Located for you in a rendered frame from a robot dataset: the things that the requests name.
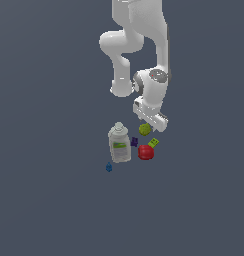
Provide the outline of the olive green ball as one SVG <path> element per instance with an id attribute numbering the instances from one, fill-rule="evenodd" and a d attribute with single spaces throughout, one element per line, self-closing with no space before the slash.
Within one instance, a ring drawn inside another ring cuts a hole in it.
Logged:
<path id="1" fill-rule="evenodd" d="M 139 133 L 143 136 L 147 136 L 151 132 L 151 127 L 148 123 L 141 124 L 139 127 Z"/>

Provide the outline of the white labelled plastic bottle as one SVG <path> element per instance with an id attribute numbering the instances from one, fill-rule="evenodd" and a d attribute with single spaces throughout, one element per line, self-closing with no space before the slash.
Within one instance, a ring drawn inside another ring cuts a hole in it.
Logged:
<path id="1" fill-rule="evenodd" d="M 108 138 L 112 161 L 114 163 L 130 161 L 131 145 L 128 129 L 121 122 L 116 122 L 110 129 Z"/>

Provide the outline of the red apple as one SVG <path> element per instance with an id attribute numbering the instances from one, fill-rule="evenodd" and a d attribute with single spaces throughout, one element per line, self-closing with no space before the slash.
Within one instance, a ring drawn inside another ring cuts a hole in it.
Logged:
<path id="1" fill-rule="evenodd" d="M 138 157 L 141 160 L 150 160 L 154 157 L 154 149 L 149 145 L 140 145 L 138 148 Z"/>

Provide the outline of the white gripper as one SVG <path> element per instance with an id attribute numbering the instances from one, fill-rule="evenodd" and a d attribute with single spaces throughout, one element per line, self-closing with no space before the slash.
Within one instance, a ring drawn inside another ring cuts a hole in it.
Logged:
<path id="1" fill-rule="evenodd" d="M 156 115 L 148 114 L 143 110 L 143 97 L 139 96 L 134 100 L 133 112 L 138 116 L 139 120 L 145 120 L 149 125 L 153 127 L 153 130 L 158 130 L 163 132 L 168 125 L 168 118 L 162 113 L 157 113 Z"/>

